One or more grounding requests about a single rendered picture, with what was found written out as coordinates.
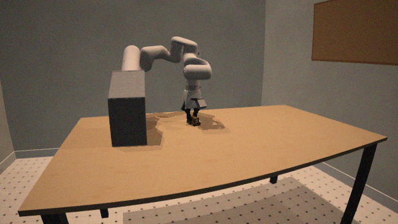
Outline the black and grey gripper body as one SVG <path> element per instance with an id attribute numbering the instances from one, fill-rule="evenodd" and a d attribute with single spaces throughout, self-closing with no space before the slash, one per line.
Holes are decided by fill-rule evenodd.
<path id="1" fill-rule="evenodd" d="M 182 105 L 185 102 L 185 107 L 187 109 L 197 108 L 195 100 L 191 100 L 191 98 L 201 99 L 200 90 L 184 90 Z"/>

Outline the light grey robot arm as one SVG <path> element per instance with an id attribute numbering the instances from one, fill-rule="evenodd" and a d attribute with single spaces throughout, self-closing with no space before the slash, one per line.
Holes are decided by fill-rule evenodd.
<path id="1" fill-rule="evenodd" d="M 196 57 L 197 50 L 197 43 L 181 37 L 171 39 L 170 53 L 163 46 L 148 46 L 142 48 L 141 51 L 136 46 L 128 46 L 124 50 L 121 71 L 139 70 L 140 63 L 140 70 L 147 72 L 152 68 L 155 59 L 179 63 L 183 58 L 185 89 L 199 90 L 201 88 L 200 80 L 210 79 L 212 69 L 207 61 Z"/>

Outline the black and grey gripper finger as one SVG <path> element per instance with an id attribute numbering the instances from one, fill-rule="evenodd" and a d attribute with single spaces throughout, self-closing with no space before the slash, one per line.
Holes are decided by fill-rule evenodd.
<path id="1" fill-rule="evenodd" d="M 184 102 L 181 110 L 183 110 L 183 111 L 185 111 L 187 113 L 187 120 L 191 121 L 191 114 L 190 114 L 191 109 L 187 109 L 187 108 L 185 109 L 185 102 Z"/>
<path id="2" fill-rule="evenodd" d="M 198 113 L 198 112 L 199 112 L 199 109 L 198 109 L 198 108 L 194 108 L 193 115 L 197 117 L 197 113 Z"/>

